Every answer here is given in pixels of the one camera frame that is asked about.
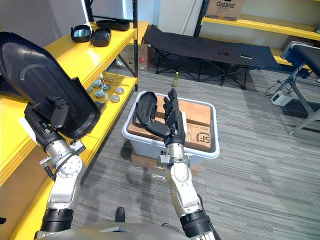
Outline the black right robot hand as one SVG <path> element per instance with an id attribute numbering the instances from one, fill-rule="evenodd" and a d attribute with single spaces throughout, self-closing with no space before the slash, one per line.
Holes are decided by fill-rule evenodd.
<path id="1" fill-rule="evenodd" d="M 140 121 L 144 128 L 164 139 L 164 145 L 167 147 L 171 144 L 185 144 L 185 130 L 183 125 L 183 115 L 179 109 L 178 96 L 174 88 L 164 97 L 164 123 L 155 119 L 156 110 L 158 109 L 157 98 L 154 92 L 149 91 L 152 96 L 150 111 L 145 113 Z"/>

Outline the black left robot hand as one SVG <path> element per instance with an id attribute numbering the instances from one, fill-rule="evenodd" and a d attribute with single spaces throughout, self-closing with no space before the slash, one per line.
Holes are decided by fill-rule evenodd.
<path id="1" fill-rule="evenodd" d="M 64 138 L 59 134 L 67 122 L 69 105 L 62 97 L 49 96 L 37 104 L 28 103 L 24 110 L 24 126 L 30 138 L 44 151 Z"/>

